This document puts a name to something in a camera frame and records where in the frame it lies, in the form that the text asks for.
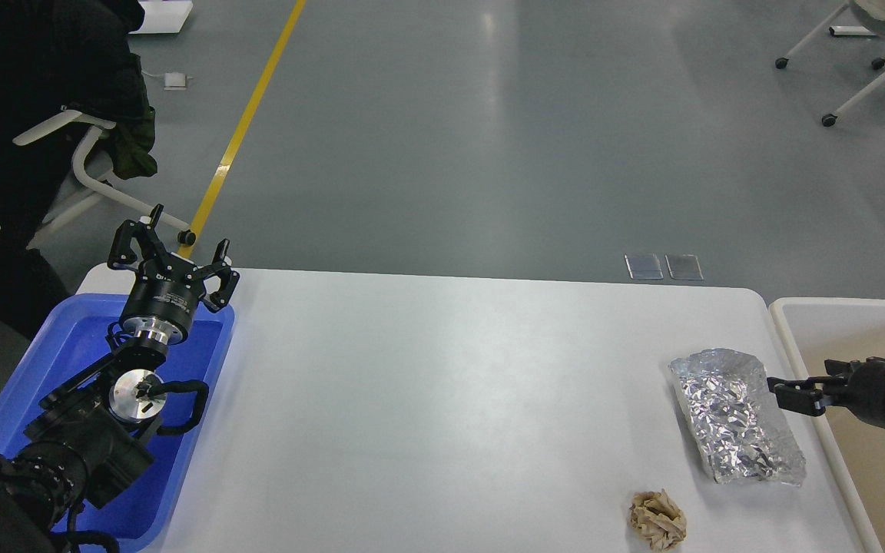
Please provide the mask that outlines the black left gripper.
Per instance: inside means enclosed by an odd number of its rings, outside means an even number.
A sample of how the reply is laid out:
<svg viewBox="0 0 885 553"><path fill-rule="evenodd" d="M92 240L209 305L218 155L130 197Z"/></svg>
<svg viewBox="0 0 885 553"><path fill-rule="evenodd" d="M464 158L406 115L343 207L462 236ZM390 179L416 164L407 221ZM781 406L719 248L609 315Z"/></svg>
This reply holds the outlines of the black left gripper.
<svg viewBox="0 0 885 553"><path fill-rule="evenodd" d="M134 283L119 317L133 335L151 330L163 343L182 343L190 335L199 303L208 312L228 306L240 274L228 258L230 240L221 239L211 262L197 266L172 257L157 235L163 204L148 216L124 220L108 254L108 267L134 273Z"/></svg>

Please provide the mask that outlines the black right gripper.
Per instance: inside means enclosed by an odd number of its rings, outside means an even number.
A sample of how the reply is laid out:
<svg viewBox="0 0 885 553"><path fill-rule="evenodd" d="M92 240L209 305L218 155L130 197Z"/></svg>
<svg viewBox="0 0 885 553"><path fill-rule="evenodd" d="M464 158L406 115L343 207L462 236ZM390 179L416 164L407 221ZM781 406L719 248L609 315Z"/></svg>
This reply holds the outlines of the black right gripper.
<svg viewBox="0 0 885 553"><path fill-rule="evenodd" d="M843 406L861 422L885 429L885 359L851 361L846 376L768 377L767 386L785 412L818 417L830 406Z"/></svg>

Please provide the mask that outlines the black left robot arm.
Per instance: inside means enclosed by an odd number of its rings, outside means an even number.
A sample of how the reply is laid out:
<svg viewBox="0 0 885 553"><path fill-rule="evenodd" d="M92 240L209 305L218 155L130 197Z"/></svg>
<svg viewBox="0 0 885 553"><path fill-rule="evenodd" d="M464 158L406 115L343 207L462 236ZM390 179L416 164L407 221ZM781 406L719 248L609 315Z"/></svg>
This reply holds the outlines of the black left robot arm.
<svg viewBox="0 0 885 553"><path fill-rule="evenodd" d="M110 533L78 529L78 515L85 504L105 507L154 464L152 437L183 436L203 420L210 385L157 371L189 337L197 308L224 310L240 276L228 239L203 266L169 252L157 235L162 210L114 234L108 266L134 282L108 327L109 353L46 393L25 427L28 444L0 454L0 552L120 551Z"/></svg>

